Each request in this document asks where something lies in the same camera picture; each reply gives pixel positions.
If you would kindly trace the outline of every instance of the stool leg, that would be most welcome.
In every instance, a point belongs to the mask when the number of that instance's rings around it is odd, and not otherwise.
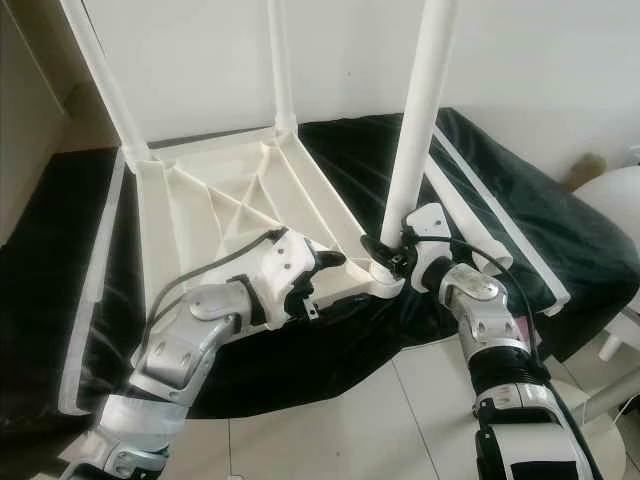
[[[602,360],[603,362],[608,362],[609,360],[611,360],[611,357],[613,357],[613,354],[618,351],[621,345],[622,340],[620,340],[615,335],[609,335],[609,338],[607,338],[607,341],[600,349],[600,353],[598,353],[600,360]]]

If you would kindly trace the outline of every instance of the white plastic stool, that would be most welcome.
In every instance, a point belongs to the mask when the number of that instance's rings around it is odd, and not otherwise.
[[[625,232],[640,252],[640,166],[614,170],[586,183],[575,195]],[[626,343],[640,350],[640,292],[610,323],[599,357],[608,361]]]

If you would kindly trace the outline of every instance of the metal bracket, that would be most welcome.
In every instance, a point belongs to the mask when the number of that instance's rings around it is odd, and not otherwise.
[[[318,314],[318,309],[315,307],[311,300],[309,300],[308,298],[303,298],[302,304],[304,305],[304,309],[307,312],[309,320],[317,320],[320,317],[320,315]]]
[[[507,309],[507,293],[498,280],[463,263],[442,279],[439,301],[458,320],[467,361],[481,350],[508,346],[529,352],[520,327]]]
[[[213,367],[217,350],[251,320],[251,299],[240,282],[191,290],[174,319],[151,333],[129,383],[190,407]]]

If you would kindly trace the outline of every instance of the black cloth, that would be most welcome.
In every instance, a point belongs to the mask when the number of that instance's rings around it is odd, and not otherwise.
[[[381,115],[309,123],[299,131],[364,229],[376,236],[401,119]],[[633,245],[608,220],[457,112],[442,110],[438,124],[569,289],[571,302],[560,314],[536,317],[546,351],[567,358],[633,296],[640,277]],[[534,308],[548,306],[550,292],[436,141],[431,154],[514,254],[512,271],[526,285]],[[16,439],[36,448],[38,441],[85,427],[86,421],[57,413],[57,387],[114,156],[113,149],[54,156],[16,231],[0,250],[0,474],[7,473],[10,458],[17,458],[15,448],[21,443]],[[435,198],[423,183],[420,203]],[[454,255],[468,259],[463,249]],[[127,171],[104,298],[94,313],[85,354],[79,404],[91,411],[126,378],[127,359],[140,339],[140,258],[135,178]],[[510,306],[519,312],[516,297],[511,296]],[[221,349],[190,415],[239,417],[330,398],[366,378],[401,348],[454,332],[448,313],[429,296],[405,288],[391,301],[371,299],[358,314],[332,326],[292,324],[258,334]],[[23,467],[35,472],[36,464]]]
[[[376,237],[401,123],[401,114],[377,115],[308,123],[299,132],[363,228]],[[560,314],[537,314],[535,318],[543,340],[541,351],[566,360],[635,295],[640,266],[633,243],[611,221],[500,146],[460,113],[441,109],[437,125],[571,294]],[[552,293],[435,139],[430,153],[478,218],[512,253],[510,270],[527,291],[534,311],[551,306]],[[418,204],[437,200],[423,182]],[[461,238],[455,227],[452,231]],[[471,261],[462,248],[454,249],[454,258]],[[509,307],[515,314],[523,314],[522,302],[510,288],[509,279],[498,278],[511,292]]]

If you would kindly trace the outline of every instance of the white trim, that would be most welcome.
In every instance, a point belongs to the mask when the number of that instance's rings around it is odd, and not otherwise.
[[[456,224],[456,227],[458,227],[464,239],[468,243],[487,252],[504,268],[511,268],[513,264],[513,256],[511,253],[509,253],[502,242],[493,238],[489,230],[487,230],[487,227],[484,226],[473,210],[471,210],[471,207],[465,202],[462,195],[456,190],[456,187],[451,184],[431,155],[427,155],[425,159],[424,174],[436,191],[440,201],[446,205],[451,220]],[[471,257],[473,263],[475,263],[478,270],[482,273],[487,275],[497,275],[500,273],[500,270],[496,268],[495,265],[481,255],[473,252]]]
[[[78,302],[78,308],[73,320],[73,330],[69,337],[69,346],[64,360],[64,369],[58,391],[58,409],[67,415],[84,415],[89,412],[82,410],[77,405],[80,376],[82,374],[82,362],[87,346],[87,339],[91,330],[93,309],[102,299],[104,278],[107,270],[109,246],[113,233],[118,200],[124,177],[124,155],[118,150],[111,174],[111,183],[107,200],[100,218],[100,225],[91,251],[89,268],[84,277],[84,285]]]
[[[553,270],[551,270],[549,265],[547,265],[547,263],[540,256],[533,245],[531,245],[531,242],[529,242],[527,237],[525,237],[524,234],[520,231],[509,214],[504,210],[504,208],[502,208],[500,202],[496,200],[496,198],[487,189],[484,183],[482,183],[482,180],[480,180],[480,178],[471,169],[471,167],[469,167],[465,159],[462,157],[462,155],[460,155],[458,150],[453,146],[453,144],[449,141],[445,134],[442,133],[442,131],[438,127],[436,127],[434,129],[433,135],[440,142],[440,144],[443,146],[445,151],[449,154],[458,168],[460,168],[462,173],[467,177],[467,180],[469,180],[471,185],[473,185],[473,187],[485,201],[487,206],[498,218],[507,234],[515,242],[516,246],[520,249],[529,263],[531,263],[531,266],[533,266],[535,271],[538,273],[538,275],[540,275],[540,277],[544,280],[544,282],[551,290],[551,293],[555,297],[556,301],[551,307],[544,310],[544,313],[548,316],[552,316],[560,312],[563,306],[569,300],[571,300],[571,295],[562,284],[560,279],[556,276]]]

